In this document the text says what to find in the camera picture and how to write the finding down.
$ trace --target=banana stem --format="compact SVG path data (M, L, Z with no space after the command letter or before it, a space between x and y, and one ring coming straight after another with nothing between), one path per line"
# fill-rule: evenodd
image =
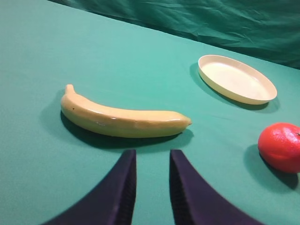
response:
M74 87L71 84L68 84L65 88L65 94L75 93Z

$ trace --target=toy orange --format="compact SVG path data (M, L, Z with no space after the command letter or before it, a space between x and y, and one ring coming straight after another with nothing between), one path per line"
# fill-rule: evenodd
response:
M286 173L300 172L300 127L275 123L265 128L259 136L258 149L274 168Z

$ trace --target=table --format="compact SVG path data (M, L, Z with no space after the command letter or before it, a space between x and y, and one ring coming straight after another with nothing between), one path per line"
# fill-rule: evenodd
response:
M297 225L297 175L259 157L268 125L300 125L300 71L46 0L0 2L0 224L37 225L89 192L124 149L137 149L133 225L173 225L169 151L181 149L227 200L269 225ZM264 106L233 102L197 72L206 54L253 66L276 86ZM86 132L60 113L66 84L98 103L173 110L193 120L175 138Z

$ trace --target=oval plate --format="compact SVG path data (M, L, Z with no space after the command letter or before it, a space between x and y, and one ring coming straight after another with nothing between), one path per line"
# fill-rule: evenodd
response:
M233 100L261 105L277 96L274 84L245 63L220 55L204 55L198 65L204 82Z

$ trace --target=toy banana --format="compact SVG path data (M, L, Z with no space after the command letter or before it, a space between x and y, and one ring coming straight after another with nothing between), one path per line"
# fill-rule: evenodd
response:
M61 99L63 114L76 125L102 135L147 138L181 133L191 119L173 111L142 111L99 105L68 84Z

